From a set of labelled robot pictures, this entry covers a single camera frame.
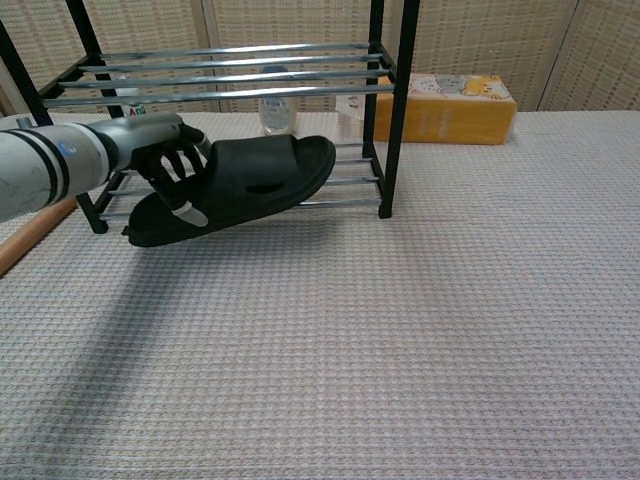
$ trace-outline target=label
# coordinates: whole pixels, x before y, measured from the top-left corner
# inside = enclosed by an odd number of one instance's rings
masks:
[[[260,119],[269,130],[286,130],[289,127],[291,111],[284,98],[263,98]]]
[[[136,115],[142,115],[147,113],[144,108],[144,105],[123,105],[122,112],[127,117],[135,117]]]

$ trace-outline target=robot finger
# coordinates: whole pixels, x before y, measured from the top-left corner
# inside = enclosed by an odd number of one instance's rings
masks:
[[[204,170],[204,165],[202,164],[202,159],[200,158],[200,154],[198,150],[193,145],[185,145],[184,156],[187,157],[191,165],[193,166],[193,171],[195,173],[199,173]]]
[[[161,149],[157,149],[138,165],[137,170],[158,193],[162,201],[171,210],[176,210],[184,205],[187,199],[162,165],[163,153]]]
[[[184,180],[185,178],[187,178],[187,172],[184,169],[184,165],[182,164],[182,159],[180,158],[180,155],[178,154],[178,152],[172,149],[165,149],[163,151],[163,154],[165,158],[169,160],[169,163],[171,163],[171,166],[173,167],[173,171],[176,173],[178,178],[180,178],[181,180]]]
[[[209,159],[209,153],[211,152],[211,142],[202,130],[190,127],[189,125],[180,125],[180,140],[190,145],[194,145],[198,151]]]

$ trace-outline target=robotic hand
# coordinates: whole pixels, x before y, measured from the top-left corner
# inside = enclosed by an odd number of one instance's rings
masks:
[[[204,227],[207,217],[175,188],[162,166],[166,157],[180,178],[183,152],[203,170],[211,143],[176,114],[157,113],[0,131],[0,223],[88,192],[119,170],[137,170],[174,215]]]

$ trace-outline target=black slipper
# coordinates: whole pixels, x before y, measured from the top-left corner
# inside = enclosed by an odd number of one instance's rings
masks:
[[[176,217],[157,193],[138,203],[125,229],[129,242],[156,247],[288,210],[316,193],[333,170],[336,149],[324,137],[278,135],[221,140],[203,171],[176,184],[206,215],[197,227]]]

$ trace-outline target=yellow tissue box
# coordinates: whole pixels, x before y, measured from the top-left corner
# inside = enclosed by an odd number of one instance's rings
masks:
[[[377,141],[389,140],[392,107],[393,95],[378,95]],[[516,102],[498,76],[415,74],[409,83],[402,139],[499,145],[509,136],[515,113]]]

